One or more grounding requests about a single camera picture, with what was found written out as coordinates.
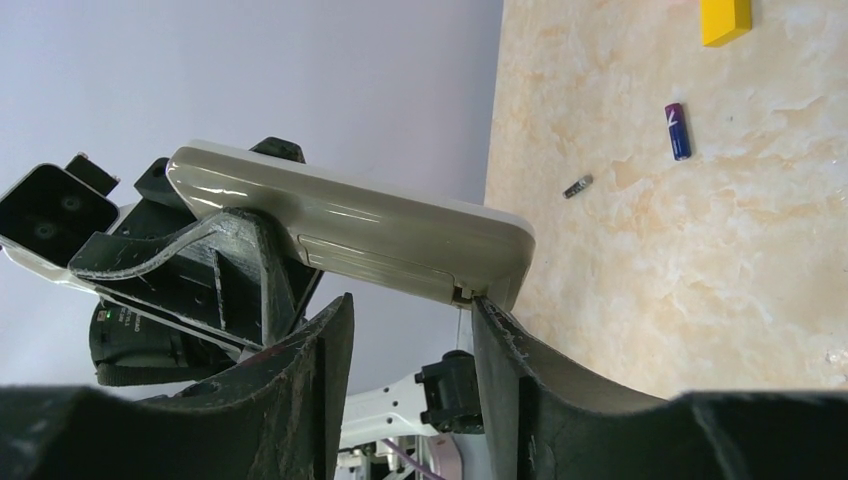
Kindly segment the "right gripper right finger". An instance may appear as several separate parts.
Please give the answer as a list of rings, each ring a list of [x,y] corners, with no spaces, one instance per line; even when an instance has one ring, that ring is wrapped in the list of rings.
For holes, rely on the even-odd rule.
[[[847,396],[695,391],[660,399],[609,380],[472,304],[498,479],[843,479]]]

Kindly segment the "beige remote control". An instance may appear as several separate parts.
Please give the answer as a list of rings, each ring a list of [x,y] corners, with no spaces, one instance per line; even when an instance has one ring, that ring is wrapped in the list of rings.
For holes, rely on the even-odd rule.
[[[534,256],[519,216],[256,151],[194,140],[166,177],[198,217],[262,213],[301,263],[441,304],[511,309]]]

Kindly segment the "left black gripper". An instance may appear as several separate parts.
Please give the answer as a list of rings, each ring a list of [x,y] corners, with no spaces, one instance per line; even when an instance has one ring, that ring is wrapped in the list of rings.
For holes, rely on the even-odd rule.
[[[303,320],[323,274],[287,252],[270,216],[210,208],[165,235],[95,233],[68,271],[103,299],[222,349],[273,346]]]

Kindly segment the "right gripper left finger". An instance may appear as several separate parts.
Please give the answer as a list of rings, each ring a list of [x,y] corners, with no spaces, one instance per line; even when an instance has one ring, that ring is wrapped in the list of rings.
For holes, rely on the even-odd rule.
[[[1,391],[5,479],[330,479],[354,330],[344,294],[306,326],[171,395]]]

